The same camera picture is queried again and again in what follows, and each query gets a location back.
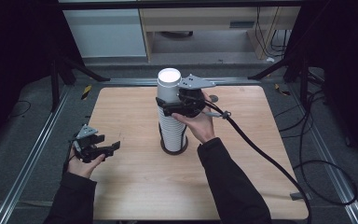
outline metal bracket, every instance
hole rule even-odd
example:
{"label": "metal bracket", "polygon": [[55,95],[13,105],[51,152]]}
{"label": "metal bracket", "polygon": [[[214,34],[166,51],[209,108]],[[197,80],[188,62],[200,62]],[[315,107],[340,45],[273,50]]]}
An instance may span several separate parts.
{"label": "metal bracket", "polygon": [[215,86],[216,84],[214,84],[214,82],[207,81],[205,79],[193,76],[191,74],[188,77],[183,78],[178,85],[179,88],[186,89],[186,90],[197,90],[197,89],[210,88]]}
{"label": "metal bracket", "polygon": [[87,124],[83,125],[80,132],[77,134],[76,139],[82,139],[97,133],[98,130],[89,127]]}
{"label": "metal bracket", "polygon": [[[306,193],[305,195],[307,196],[308,200],[312,200],[312,196],[309,193]],[[300,192],[291,193],[290,197],[292,198],[292,201],[304,199]]]}

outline black base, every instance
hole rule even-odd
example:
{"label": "black base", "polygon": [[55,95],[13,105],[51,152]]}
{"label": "black base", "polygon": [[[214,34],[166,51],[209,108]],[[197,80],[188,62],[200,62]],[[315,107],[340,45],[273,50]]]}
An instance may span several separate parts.
{"label": "black base", "polygon": [[162,139],[161,139],[160,143],[161,143],[162,150],[164,150],[167,154],[170,154],[170,155],[175,156],[175,155],[182,154],[182,152],[186,151],[187,146],[188,146],[188,139],[187,139],[187,136],[186,136],[185,145],[184,145],[181,149],[179,149],[178,151],[169,151],[169,150],[165,147],[164,140],[162,140]]}

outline person's left hand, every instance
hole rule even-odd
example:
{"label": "person's left hand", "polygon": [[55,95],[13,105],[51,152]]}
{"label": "person's left hand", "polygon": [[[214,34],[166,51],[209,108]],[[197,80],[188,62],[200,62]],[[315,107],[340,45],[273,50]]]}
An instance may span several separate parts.
{"label": "person's left hand", "polygon": [[97,167],[104,159],[104,154],[100,155],[95,160],[85,163],[75,156],[75,149],[72,147],[69,155],[68,172],[74,175],[80,175],[86,178],[90,178],[92,171]]}

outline black jacket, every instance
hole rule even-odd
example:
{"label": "black jacket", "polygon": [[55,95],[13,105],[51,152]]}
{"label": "black jacket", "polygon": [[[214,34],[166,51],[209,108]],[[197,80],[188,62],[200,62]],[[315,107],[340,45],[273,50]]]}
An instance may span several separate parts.
{"label": "black jacket", "polygon": [[[198,153],[224,224],[271,223],[266,203],[220,138],[200,145]],[[45,223],[92,223],[95,186],[96,182],[66,173]]]}

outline person's right hand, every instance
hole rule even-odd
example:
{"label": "person's right hand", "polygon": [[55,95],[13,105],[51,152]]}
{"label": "person's right hand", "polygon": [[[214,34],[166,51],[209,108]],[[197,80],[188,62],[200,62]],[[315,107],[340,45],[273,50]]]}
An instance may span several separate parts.
{"label": "person's right hand", "polygon": [[[211,101],[211,98],[204,91],[205,100]],[[205,106],[202,112],[211,112],[211,108]],[[172,117],[179,122],[184,123],[188,126],[194,136],[201,141],[202,144],[214,139],[214,129],[212,117],[199,113],[195,118],[187,118],[183,115],[172,113]]]}

